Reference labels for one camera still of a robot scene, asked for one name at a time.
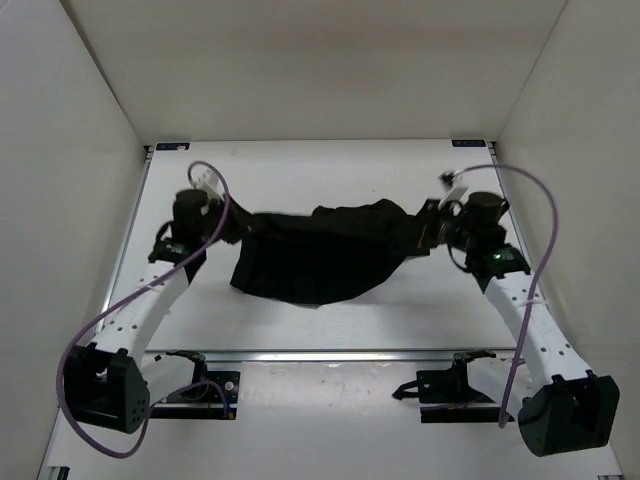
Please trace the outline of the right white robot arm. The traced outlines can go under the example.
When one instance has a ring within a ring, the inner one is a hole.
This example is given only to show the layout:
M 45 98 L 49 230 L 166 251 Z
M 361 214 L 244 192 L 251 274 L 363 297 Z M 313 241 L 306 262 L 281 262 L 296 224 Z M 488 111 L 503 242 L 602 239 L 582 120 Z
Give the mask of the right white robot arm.
M 515 421 L 537 457 L 607 445 L 619 388 L 580 357 L 543 304 L 535 271 L 499 223 L 508 201 L 474 192 L 458 211 L 453 206 L 444 205 L 446 246 L 464 252 L 464 271 L 502 317 L 516 349 L 510 359 L 490 350 L 458 352 L 445 370 L 417 372 L 412 393 L 422 417 L 493 402 L 498 422 Z

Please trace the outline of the black skirt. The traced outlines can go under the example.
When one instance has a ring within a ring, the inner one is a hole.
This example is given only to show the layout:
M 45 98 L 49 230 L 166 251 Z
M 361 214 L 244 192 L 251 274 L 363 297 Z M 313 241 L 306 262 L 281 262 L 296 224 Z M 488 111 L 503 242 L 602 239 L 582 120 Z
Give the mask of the black skirt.
M 308 215 L 231 208 L 223 239 L 240 244 L 230 280 L 251 296 L 303 306 L 354 299 L 437 245 L 425 216 L 382 199 Z

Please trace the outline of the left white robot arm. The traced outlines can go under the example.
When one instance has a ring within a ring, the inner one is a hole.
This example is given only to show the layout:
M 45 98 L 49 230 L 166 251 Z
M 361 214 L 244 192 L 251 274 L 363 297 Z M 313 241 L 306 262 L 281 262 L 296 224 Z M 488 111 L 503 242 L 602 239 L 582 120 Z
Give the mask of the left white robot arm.
M 177 193 L 173 217 L 158 230 L 142 286 L 108 314 L 89 342 L 74 343 L 61 367 L 60 385 L 69 419 L 133 433 L 155 402 L 177 390 L 197 398 L 208 389 L 202 354 L 145 352 L 171 307 L 206 260 L 208 246 L 225 228 L 231 202 L 199 189 Z

